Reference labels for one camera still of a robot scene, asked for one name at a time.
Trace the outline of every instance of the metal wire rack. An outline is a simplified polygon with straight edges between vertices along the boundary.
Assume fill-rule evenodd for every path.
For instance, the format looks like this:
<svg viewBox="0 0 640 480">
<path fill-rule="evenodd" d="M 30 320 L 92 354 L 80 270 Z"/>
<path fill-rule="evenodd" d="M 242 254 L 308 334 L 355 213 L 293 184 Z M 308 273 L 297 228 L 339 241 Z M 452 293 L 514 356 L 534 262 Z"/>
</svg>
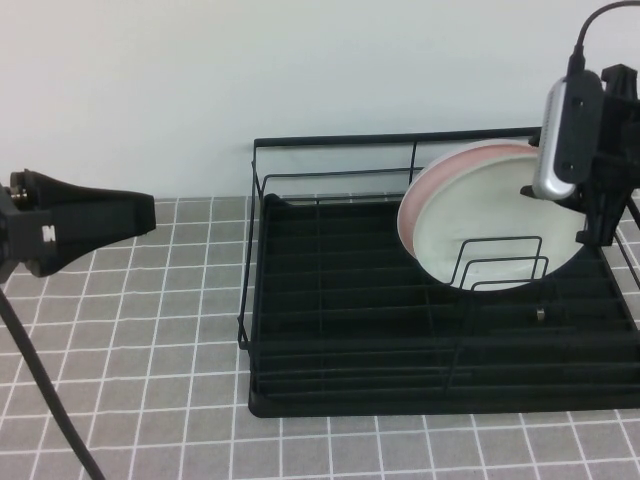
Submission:
<svg viewBox="0 0 640 480">
<path fill-rule="evenodd" d="M 521 138 L 538 129 L 257 139 L 238 342 L 249 351 L 258 416 L 578 410 L 640 406 L 635 322 L 600 249 L 582 248 L 546 275 L 540 237 L 462 243 L 449 284 L 430 278 L 396 233 L 402 195 L 265 194 L 270 179 L 404 174 L 419 144 Z M 260 177 L 271 147 L 407 144 L 409 167 Z M 258 200 L 260 211 L 257 212 Z M 640 219 L 635 204 L 631 214 Z M 250 335 L 245 328 L 259 213 Z M 530 255 L 463 262 L 478 242 L 531 240 Z M 622 257 L 640 281 L 618 240 Z M 523 260 L 526 278 L 450 285 L 473 263 Z M 479 291 L 490 283 L 518 288 Z"/>
</svg>

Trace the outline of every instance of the black cable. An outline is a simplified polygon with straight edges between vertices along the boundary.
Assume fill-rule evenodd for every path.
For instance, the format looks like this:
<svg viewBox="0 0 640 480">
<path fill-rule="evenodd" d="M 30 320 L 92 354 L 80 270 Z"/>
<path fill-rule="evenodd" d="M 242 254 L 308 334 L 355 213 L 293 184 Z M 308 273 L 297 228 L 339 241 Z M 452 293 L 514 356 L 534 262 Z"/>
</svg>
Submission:
<svg viewBox="0 0 640 480">
<path fill-rule="evenodd" d="M 13 341 L 16 342 L 20 353 L 24 357 L 24 361 L 29 367 L 31 374 L 33 375 L 33 379 L 40 389 L 45 402 L 47 402 L 54 420 L 58 424 L 58 427 L 60 427 L 60 431 L 67 439 L 67 442 L 69 442 L 69 445 L 78 457 L 78 460 L 80 460 L 80 463 L 82 463 L 82 466 L 85 468 L 92 480 L 105 480 L 105 476 L 100 471 L 100 467 L 98 467 L 98 464 L 91 456 L 91 453 L 82 441 L 82 438 L 80 438 L 80 435 L 78 435 L 73 423 L 71 423 L 69 415 L 62 406 L 60 397 L 58 397 L 55 388 L 53 388 L 51 379 L 49 378 L 49 375 L 47 375 L 47 371 L 44 369 L 44 365 L 42 365 L 27 331 L 22 326 L 22 323 L 20 323 L 20 319 L 16 315 L 16 312 L 13 310 L 9 300 L 7 300 L 7 297 L 1 290 L 0 316 L 7 325 L 7 329 L 13 337 Z"/>
<path fill-rule="evenodd" d="M 589 18 L 585 20 L 580 33 L 578 34 L 578 40 L 576 46 L 573 47 L 573 54 L 569 57 L 569 66 L 567 68 L 567 75 L 578 73 L 584 70 L 584 37 L 587 35 L 587 30 L 593 23 L 593 21 L 609 10 L 613 10 L 621 7 L 640 7 L 640 0 L 624 0 L 621 2 L 613 2 L 604 7 L 600 7 L 598 10 L 589 15 Z"/>
</svg>

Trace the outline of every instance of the black clamp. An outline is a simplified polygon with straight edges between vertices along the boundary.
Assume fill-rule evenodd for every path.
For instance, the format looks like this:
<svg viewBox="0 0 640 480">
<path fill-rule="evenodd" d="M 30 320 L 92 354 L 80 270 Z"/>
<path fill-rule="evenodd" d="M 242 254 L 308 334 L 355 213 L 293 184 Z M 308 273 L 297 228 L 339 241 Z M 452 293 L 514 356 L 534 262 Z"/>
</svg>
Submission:
<svg viewBox="0 0 640 480">
<path fill-rule="evenodd" d="M 0 283 L 24 262 L 36 277 L 156 227 L 151 195 L 78 187 L 25 170 L 0 185 Z"/>
<path fill-rule="evenodd" d="M 576 189 L 556 203 L 586 215 L 585 229 L 576 235 L 577 242 L 609 246 L 625 207 L 633 203 L 631 194 L 640 188 L 637 72 L 625 65 L 604 69 L 604 92 L 594 91 L 593 82 L 585 88 L 583 80 L 588 76 L 595 74 L 583 71 L 567 79 L 568 103 L 562 118 L 565 144 L 559 148 L 554 171 Z M 529 143 L 538 146 L 539 141 L 537 135 Z M 521 193 L 534 197 L 529 186 Z M 637 210 L 634 207 L 630 207 L 632 213 Z"/>
</svg>

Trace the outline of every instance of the black dish rack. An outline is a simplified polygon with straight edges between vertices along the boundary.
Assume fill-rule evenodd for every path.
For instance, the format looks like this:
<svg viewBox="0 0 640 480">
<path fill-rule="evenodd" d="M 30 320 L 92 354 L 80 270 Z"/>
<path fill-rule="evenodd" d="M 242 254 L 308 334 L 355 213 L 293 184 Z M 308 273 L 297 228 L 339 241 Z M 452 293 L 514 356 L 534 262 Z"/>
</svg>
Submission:
<svg viewBox="0 0 640 480">
<path fill-rule="evenodd" d="M 238 317 L 250 355 L 249 408 L 259 417 L 524 412 L 640 406 L 635 322 L 600 249 L 583 247 L 544 276 L 531 240 L 531 276 L 484 292 L 432 280 L 396 232 L 401 195 L 265 194 L 269 179 L 404 174 L 419 144 L 523 138 L 537 128 L 407 135 L 257 139 L 251 222 Z M 264 148 L 411 145 L 409 167 L 259 177 Z M 244 326 L 259 202 L 250 337 Z M 640 213 L 628 205 L 636 224 Z M 624 263 L 640 281 L 622 243 Z M 487 259 L 495 262 L 508 259 Z M 468 265 L 457 268 L 465 281 Z"/>
</svg>

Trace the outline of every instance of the gray tile surface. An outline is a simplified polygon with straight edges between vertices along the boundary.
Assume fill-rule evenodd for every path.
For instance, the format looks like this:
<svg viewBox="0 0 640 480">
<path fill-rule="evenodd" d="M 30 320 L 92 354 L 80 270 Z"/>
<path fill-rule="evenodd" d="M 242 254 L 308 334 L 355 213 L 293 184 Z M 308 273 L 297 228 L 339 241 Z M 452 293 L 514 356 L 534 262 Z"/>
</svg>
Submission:
<svg viewBox="0 0 640 480">
<path fill-rule="evenodd" d="M 235 343 L 246 203 L 163 201 L 156 231 L 5 286 L 107 478 L 640 479 L 640 410 L 255 418 Z M 87 479 L 20 364 L 0 328 L 0 477 Z"/>
</svg>

